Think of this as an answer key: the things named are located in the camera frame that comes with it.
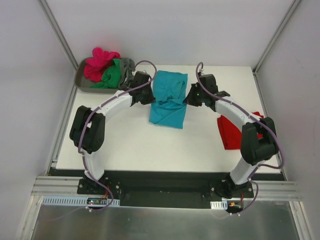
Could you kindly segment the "teal t-shirt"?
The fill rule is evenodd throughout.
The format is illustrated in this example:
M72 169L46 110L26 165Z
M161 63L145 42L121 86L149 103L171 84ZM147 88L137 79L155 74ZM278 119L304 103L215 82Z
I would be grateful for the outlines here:
M159 70L153 81L155 102L151 104L149 122L154 125L182 129L187 105L188 74Z

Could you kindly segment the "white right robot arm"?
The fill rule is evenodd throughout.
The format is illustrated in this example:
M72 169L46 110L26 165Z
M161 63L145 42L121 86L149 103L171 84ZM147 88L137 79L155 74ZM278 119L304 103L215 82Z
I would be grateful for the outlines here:
M197 74L183 101L187 105L205 105L229 120L240 132L241 158L225 180L215 187L215 193L226 199L237 197L247 186L258 167L279 152L276 129L270 117L259 118L234 102L226 91L219 91L213 74Z

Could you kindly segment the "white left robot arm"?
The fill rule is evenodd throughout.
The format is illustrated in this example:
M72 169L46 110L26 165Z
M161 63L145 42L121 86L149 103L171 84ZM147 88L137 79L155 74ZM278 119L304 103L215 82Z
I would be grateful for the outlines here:
M136 103L148 105L155 101L151 87L151 76L137 71L124 90L116 93L95 107L78 107L69 133L69 138L82 156L85 176L90 178L88 188L99 195L105 191L106 183L101 177L104 167L98 151L105 140L106 123L121 111Z

